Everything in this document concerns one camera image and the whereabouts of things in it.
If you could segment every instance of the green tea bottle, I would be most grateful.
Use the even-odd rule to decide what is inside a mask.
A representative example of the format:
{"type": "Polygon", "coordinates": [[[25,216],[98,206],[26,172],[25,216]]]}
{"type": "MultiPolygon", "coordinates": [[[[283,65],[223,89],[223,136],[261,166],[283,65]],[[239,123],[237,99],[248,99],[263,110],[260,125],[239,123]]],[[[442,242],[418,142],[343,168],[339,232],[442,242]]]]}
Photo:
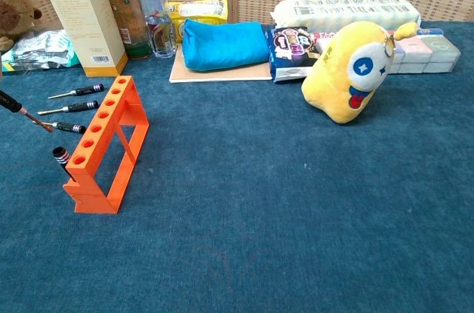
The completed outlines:
{"type": "Polygon", "coordinates": [[[139,0],[110,0],[121,40],[129,58],[143,58],[151,53],[148,29],[139,0]]]}

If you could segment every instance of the yellow plush toy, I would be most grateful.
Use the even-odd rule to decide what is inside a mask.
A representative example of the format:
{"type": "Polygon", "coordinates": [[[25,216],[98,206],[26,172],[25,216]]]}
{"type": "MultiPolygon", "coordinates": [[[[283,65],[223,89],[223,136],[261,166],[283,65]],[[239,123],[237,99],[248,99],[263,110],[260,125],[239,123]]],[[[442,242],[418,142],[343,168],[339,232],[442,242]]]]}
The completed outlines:
{"type": "MultiPolygon", "coordinates": [[[[416,34],[415,22],[400,26],[396,40],[416,34]]],[[[337,123],[353,120],[387,76],[395,42],[379,25],[359,21],[341,28],[301,86],[304,99],[337,123]]]]}

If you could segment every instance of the yellow package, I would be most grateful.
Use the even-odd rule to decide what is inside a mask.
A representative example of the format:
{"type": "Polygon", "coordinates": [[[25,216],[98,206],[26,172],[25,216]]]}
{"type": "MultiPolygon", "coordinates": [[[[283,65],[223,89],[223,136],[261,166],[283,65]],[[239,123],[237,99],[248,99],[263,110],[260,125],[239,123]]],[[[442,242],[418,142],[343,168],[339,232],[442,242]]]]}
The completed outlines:
{"type": "Polygon", "coordinates": [[[224,24],[227,22],[227,0],[170,2],[168,10],[175,27],[176,43],[183,41],[184,21],[187,18],[207,24],[224,24]]]}

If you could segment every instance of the brown teddy bear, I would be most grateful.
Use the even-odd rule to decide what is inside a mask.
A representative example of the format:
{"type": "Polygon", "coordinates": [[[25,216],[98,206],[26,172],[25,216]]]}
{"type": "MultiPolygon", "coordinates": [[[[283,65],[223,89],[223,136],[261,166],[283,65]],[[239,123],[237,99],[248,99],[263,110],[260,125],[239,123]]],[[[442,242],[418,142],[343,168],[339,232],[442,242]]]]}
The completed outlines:
{"type": "Polygon", "coordinates": [[[38,18],[41,11],[33,8],[31,0],[0,0],[0,52],[10,50],[38,18]]]}

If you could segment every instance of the red tongue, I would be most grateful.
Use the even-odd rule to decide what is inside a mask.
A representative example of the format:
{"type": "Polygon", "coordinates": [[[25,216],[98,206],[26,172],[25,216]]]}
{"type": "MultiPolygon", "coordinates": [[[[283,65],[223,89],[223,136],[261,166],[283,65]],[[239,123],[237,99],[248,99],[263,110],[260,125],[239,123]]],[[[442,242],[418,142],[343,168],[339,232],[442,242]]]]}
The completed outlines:
{"type": "Polygon", "coordinates": [[[351,108],[357,109],[361,106],[362,101],[364,100],[363,95],[353,95],[349,100],[349,106],[351,108]]]}

